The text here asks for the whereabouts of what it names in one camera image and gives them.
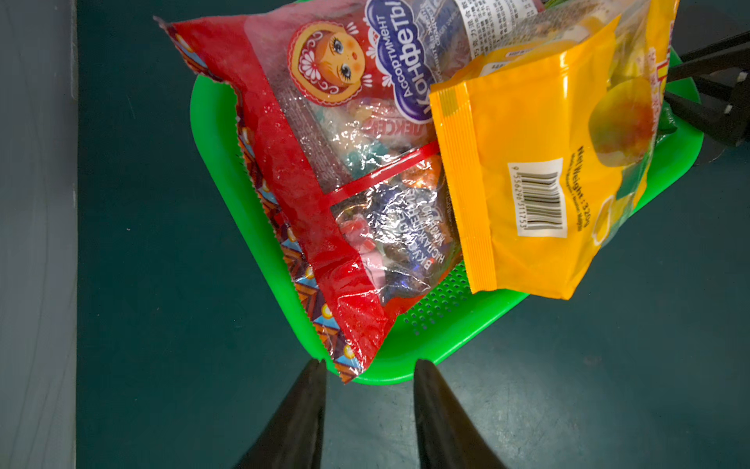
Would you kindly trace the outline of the large red candy bag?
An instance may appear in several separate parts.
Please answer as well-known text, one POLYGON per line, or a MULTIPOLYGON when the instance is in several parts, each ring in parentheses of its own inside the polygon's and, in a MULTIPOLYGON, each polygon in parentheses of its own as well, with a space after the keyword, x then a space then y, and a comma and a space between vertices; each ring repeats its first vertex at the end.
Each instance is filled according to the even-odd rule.
POLYGON ((345 382, 399 383, 379 351, 461 260, 429 95, 541 1, 307 1, 162 21, 236 95, 236 139, 300 302, 345 382))

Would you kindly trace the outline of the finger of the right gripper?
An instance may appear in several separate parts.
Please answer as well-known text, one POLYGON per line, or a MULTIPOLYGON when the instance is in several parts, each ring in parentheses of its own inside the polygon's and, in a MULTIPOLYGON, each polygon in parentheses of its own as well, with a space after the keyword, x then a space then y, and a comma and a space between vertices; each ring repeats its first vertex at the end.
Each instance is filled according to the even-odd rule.
POLYGON ((722 111, 709 109, 673 93, 665 94, 665 101, 674 115, 711 139, 726 147, 738 147, 749 142, 749 92, 736 89, 722 111))
POLYGON ((681 56, 681 64, 671 66, 667 81, 708 75, 721 70, 749 68, 749 32, 734 35, 681 56))

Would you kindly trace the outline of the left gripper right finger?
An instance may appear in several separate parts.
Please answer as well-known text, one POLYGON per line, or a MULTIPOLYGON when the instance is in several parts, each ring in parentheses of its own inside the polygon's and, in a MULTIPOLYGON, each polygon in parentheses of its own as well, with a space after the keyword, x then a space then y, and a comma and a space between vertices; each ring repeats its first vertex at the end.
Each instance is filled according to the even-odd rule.
POLYGON ((419 360, 414 371, 414 413, 422 468, 503 468, 437 366, 419 360))

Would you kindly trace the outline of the green plastic basket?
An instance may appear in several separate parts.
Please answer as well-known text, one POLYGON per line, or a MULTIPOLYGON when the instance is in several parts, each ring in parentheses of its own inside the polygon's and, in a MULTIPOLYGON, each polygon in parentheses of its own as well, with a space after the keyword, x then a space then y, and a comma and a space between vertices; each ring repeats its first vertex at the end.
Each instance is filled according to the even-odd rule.
MULTIPOLYGON (((191 130, 225 205, 271 289, 291 330, 307 353, 324 360, 330 372, 340 369, 308 318, 282 259, 282 248, 248 178, 236 138, 236 93, 226 84, 199 76, 191 93, 191 130)), ((704 135, 678 119, 677 130, 656 146, 645 207, 695 164, 704 135)), ((417 360, 441 363, 525 300, 509 290, 472 294, 465 269, 458 265, 430 295, 398 317, 372 365, 355 383, 388 386, 410 381, 417 360)))

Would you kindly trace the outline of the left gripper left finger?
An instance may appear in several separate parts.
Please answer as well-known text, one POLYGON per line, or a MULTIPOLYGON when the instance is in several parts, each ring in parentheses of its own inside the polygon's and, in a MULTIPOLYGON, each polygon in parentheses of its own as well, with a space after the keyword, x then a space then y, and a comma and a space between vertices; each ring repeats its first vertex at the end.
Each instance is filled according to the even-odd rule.
POLYGON ((326 404, 326 366, 306 364, 255 444, 237 468, 318 468, 326 404))

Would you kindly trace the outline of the yellow orange snack bag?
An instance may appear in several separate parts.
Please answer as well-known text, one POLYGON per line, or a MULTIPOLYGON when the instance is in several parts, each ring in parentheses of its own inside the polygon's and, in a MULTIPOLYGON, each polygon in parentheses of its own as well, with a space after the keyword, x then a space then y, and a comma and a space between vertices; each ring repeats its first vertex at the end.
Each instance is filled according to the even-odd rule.
POLYGON ((646 192, 675 1, 566 1, 492 37, 431 93, 473 292, 570 299, 646 192))

